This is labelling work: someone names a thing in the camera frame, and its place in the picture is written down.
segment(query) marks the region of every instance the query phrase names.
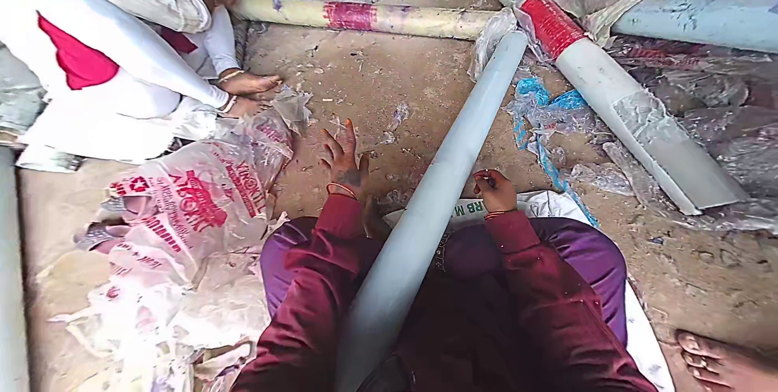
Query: bangle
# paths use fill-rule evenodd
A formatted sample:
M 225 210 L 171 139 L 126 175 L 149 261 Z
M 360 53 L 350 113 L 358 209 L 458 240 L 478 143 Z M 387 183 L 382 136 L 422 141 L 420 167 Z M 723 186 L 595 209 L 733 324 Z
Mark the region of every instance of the bangle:
M 484 220 L 495 218 L 495 217 L 497 217 L 497 216 L 499 216 L 501 214 L 512 213 L 514 211 L 519 211 L 519 209 L 516 208 L 515 210 L 508 210 L 508 211 L 492 211 L 492 212 L 488 213 L 486 216 L 484 216 Z
M 226 81 L 232 79 L 233 77 L 236 77 L 238 74 L 243 74 L 243 73 L 246 73 L 246 71 L 243 70 L 243 69 L 238 69 L 236 72 L 230 73 L 230 74 L 226 75 L 225 77 L 222 77 L 221 79 L 217 80 L 216 82 L 218 84 L 223 84 Z
M 236 103 L 238 103 L 238 96 L 236 95 L 230 96 L 227 103 L 225 103 L 224 106 L 222 106 L 221 108 L 216 108 L 216 110 L 218 112 L 221 112 L 222 114 L 227 114 L 229 110 L 232 109 L 233 106 L 235 106 Z
M 342 189 L 345 189 L 346 193 L 348 193 L 349 196 L 353 197 L 354 200 L 359 200 L 359 199 L 356 198 L 355 193 L 353 191 L 351 191 L 351 189 L 347 188 L 346 186 L 342 186 L 342 185 L 338 184 L 337 182 L 330 182 L 330 183 L 327 184 L 327 186 L 325 187 L 327 189 L 327 194 L 332 194 L 332 191 L 330 190 L 330 186 L 335 186 L 335 187 L 340 187 Z

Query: pink marking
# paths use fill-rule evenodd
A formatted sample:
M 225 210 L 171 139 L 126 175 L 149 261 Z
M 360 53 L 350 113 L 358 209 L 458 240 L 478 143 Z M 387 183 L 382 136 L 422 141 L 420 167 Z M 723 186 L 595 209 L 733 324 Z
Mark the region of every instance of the pink marking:
M 327 25 L 333 29 L 372 30 L 376 22 L 376 7 L 361 2 L 327 2 L 325 4 Z

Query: tattoo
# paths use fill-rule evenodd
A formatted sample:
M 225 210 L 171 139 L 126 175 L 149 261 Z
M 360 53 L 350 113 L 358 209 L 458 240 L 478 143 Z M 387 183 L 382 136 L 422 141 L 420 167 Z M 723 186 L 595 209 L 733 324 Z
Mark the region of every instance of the tattoo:
M 346 171 L 339 171 L 336 174 L 335 182 L 342 185 L 361 187 L 362 175 L 359 174 L 359 170 L 356 168 L 349 168 Z

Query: red bangle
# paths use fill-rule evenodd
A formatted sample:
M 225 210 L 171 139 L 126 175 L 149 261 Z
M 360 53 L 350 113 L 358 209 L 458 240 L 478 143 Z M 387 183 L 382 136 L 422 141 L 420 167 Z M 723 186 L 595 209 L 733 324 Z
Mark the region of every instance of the red bangle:
M 519 209 L 516 208 L 515 210 L 508 210 L 508 211 L 492 211 L 490 213 L 487 213 L 486 216 L 484 216 L 484 220 L 488 220 L 490 218 L 495 218 L 495 217 L 497 217 L 497 216 L 499 216 L 501 214 L 512 213 L 514 211 L 519 211 Z
M 337 182 L 330 182 L 330 183 L 327 184 L 327 186 L 325 187 L 327 189 L 327 194 L 332 194 L 332 191 L 330 190 L 330 186 L 335 186 L 335 187 L 340 187 L 342 189 L 345 189 L 346 193 L 348 193 L 349 196 L 353 197 L 354 200 L 359 200 L 359 199 L 356 198 L 356 194 L 353 191 L 351 191 L 351 189 L 349 189 L 346 186 L 342 186 L 342 185 L 338 184 Z

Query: pvc pipe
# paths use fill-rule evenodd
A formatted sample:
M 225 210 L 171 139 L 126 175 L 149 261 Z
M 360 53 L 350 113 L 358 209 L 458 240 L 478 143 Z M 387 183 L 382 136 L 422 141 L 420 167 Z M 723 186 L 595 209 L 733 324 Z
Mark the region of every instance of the pvc pipe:
M 0 147 L 0 390 L 30 390 L 13 152 Z
M 778 0 L 643 0 L 612 30 L 778 53 Z
M 552 0 L 510 0 L 557 68 L 684 214 L 748 198 L 743 189 Z
M 370 268 L 342 332 L 336 391 L 357 390 L 388 356 L 527 42 L 523 32 L 509 33 L 501 39 Z
M 253 21 L 469 40 L 497 13 L 321 0 L 238 0 L 233 11 Z

